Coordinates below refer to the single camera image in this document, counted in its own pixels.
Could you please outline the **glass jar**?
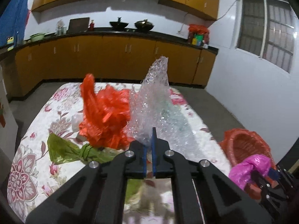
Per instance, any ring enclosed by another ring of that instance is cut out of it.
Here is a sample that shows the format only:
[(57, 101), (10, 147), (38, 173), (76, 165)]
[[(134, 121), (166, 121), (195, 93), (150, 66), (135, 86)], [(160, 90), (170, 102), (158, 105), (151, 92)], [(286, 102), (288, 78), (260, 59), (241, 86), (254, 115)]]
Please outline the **glass jar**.
[(65, 27), (64, 22), (62, 20), (59, 20), (57, 22), (56, 35), (60, 36), (60, 35), (65, 34), (65, 29), (66, 29), (66, 27)]

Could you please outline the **yellow container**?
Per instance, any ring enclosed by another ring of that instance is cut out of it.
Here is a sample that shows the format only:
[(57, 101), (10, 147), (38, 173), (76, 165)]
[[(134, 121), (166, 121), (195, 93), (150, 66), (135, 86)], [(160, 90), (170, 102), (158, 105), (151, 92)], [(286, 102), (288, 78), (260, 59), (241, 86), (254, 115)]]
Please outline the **yellow container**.
[(14, 37), (11, 36), (9, 38), (7, 38), (7, 45), (13, 44), (14, 43)]

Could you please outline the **black wok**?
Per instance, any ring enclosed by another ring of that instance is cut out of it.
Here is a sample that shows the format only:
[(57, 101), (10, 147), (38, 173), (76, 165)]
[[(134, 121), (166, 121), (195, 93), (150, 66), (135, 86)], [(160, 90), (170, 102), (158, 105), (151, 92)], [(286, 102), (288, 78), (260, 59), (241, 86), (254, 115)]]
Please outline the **black wok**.
[(151, 22), (148, 22), (147, 19), (135, 22), (134, 26), (139, 32), (149, 32), (154, 28), (154, 25)]
[(118, 17), (117, 21), (110, 21), (110, 25), (113, 30), (123, 31), (129, 25), (129, 23), (122, 22), (121, 17)]

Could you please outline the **blue hanging cloth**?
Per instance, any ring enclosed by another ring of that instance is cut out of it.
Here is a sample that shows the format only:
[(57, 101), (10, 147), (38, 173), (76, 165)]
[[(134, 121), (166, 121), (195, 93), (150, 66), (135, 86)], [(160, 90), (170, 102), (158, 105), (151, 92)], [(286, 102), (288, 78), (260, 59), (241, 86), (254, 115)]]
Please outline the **blue hanging cloth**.
[(1, 46), (7, 39), (14, 38), (14, 44), (23, 41), (27, 17), (28, 0), (11, 0), (1, 15)]

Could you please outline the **dark cutting board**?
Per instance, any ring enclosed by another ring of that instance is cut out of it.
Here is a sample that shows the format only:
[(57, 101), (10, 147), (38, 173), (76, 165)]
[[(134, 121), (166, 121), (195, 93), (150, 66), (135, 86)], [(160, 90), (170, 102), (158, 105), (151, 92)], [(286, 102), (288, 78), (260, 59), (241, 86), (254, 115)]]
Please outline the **dark cutting board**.
[(90, 18), (70, 19), (67, 34), (85, 32), (88, 29)]

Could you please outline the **olive green plastic bag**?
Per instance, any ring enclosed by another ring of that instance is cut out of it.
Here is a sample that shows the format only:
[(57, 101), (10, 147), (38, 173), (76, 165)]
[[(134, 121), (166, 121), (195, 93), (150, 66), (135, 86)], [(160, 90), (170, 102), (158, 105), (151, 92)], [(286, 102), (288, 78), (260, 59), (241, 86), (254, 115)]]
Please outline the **olive green plastic bag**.
[(92, 161), (106, 163), (123, 152), (123, 150), (111, 148), (98, 149), (90, 144), (84, 144), (80, 148), (71, 141), (67, 141), (53, 133), (49, 135), (47, 145), (50, 160), (56, 165), (74, 161), (81, 161), (84, 164)]

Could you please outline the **red lined trash basket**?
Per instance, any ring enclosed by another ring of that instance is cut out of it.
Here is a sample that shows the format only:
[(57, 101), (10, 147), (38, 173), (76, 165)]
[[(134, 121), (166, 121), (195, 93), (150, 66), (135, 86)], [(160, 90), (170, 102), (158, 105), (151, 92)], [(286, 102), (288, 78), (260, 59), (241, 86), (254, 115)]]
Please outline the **red lined trash basket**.
[[(271, 155), (268, 144), (254, 131), (235, 128), (224, 133), (224, 140), (219, 143), (226, 154), (231, 166), (241, 163), (245, 158), (254, 154), (263, 154), (271, 159), (271, 168), (276, 165)], [(275, 183), (270, 177), (264, 177), (271, 185)], [(261, 198), (261, 189), (252, 181), (244, 191), (254, 200)]]

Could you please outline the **window with grille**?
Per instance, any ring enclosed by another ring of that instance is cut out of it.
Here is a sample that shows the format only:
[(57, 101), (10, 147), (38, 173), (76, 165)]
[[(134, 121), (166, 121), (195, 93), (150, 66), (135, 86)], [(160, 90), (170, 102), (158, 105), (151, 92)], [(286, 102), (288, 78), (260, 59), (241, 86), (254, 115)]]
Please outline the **window with grille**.
[(240, 22), (235, 48), (289, 73), (295, 49), (295, 22), (286, 0), (238, 0)]

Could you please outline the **large red plastic bag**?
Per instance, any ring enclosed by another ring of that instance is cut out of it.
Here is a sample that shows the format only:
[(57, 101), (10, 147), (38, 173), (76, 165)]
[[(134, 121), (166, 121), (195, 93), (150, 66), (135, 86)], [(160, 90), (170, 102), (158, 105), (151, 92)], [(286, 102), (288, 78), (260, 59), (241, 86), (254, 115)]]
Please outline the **large red plastic bag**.
[(131, 141), (125, 133), (130, 121), (130, 90), (106, 85), (96, 93), (94, 86), (93, 74), (87, 74), (80, 85), (83, 99), (80, 135), (94, 148), (124, 150)]

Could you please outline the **red bag of items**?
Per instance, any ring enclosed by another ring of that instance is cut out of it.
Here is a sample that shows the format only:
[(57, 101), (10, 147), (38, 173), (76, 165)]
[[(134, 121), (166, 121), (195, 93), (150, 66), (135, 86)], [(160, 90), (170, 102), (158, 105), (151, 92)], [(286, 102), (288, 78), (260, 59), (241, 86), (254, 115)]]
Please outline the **red bag of items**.
[(205, 46), (209, 44), (209, 29), (204, 25), (189, 25), (188, 43), (195, 46)]

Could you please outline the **clear bubble wrap sheet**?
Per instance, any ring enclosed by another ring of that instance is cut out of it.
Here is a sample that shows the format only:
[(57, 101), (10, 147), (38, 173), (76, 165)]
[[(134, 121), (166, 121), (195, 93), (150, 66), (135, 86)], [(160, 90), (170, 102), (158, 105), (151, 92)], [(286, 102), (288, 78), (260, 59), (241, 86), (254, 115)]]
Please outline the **clear bubble wrap sheet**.
[(157, 137), (169, 143), (170, 149), (186, 159), (206, 159), (196, 133), (192, 130), (179, 105), (171, 100), (168, 82), (168, 58), (158, 58), (149, 68), (139, 90), (130, 91), (130, 121), (125, 127), (127, 136), (150, 146), (152, 129)]

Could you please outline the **lower wooden kitchen cabinets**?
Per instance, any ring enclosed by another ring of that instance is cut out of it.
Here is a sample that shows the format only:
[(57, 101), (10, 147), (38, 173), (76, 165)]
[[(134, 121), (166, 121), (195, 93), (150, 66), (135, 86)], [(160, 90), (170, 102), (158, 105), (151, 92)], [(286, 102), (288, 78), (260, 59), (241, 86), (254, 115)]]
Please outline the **lower wooden kitchen cabinets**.
[(218, 49), (161, 33), (97, 31), (67, 34), (8, 49), (1, 68), (9, 97), (23, 98), (43, 81), (80, 81), (91, 73), (100, 81), (144, 79), (161, 56), (168, 58), (172, 84), (205, 87)]

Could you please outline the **floral tablecloth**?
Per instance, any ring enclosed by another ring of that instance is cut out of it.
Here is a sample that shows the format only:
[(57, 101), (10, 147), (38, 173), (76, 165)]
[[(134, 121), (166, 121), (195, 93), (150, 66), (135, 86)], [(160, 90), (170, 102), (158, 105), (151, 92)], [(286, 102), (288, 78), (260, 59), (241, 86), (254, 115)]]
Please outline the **floral tablecloth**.
[[(95, 83), (91, 90), (125, 96), (133, 121), (128, 141), (149, 143), (151, 128), (187, 159), (208, 159), (227, 175), (231, 165), (203, 120), (181, 93), (164, 83)], [(94, 148), (81, 135), (83, 99), (79, 83), (61, 86), (33, 120), (12, 161), (8, 203), (21, 221), (87, 163), (111, 161), (126, 146)], [(129, 180), (124, 223), (174, 223), (169, 179)]]

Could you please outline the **magenta plastic bag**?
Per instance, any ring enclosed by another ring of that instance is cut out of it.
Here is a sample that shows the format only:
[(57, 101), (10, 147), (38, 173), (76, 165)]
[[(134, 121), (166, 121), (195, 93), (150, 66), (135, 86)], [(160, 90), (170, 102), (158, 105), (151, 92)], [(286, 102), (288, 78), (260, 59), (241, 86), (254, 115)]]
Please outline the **magenta plastic bag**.
[(232, 167), (229, 179), (240, 189), (244, 190), (248, 183), (252, 182), (251, 173), (257, 171), (265, 177), (271, 168), (271, 159), (263, 154), (254, 154), (245, 158), (241, 163)]

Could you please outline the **red bottle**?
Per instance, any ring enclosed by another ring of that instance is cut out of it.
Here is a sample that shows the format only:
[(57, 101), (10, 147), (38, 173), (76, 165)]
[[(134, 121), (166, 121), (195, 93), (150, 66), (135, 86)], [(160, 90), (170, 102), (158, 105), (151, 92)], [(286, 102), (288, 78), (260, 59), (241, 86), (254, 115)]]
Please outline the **red bottle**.
[(94, 20), (91, 20), (91, 23), (89, 25), (89, 28), (88, 28), (89, 31), (93, 31), (94, 30)]

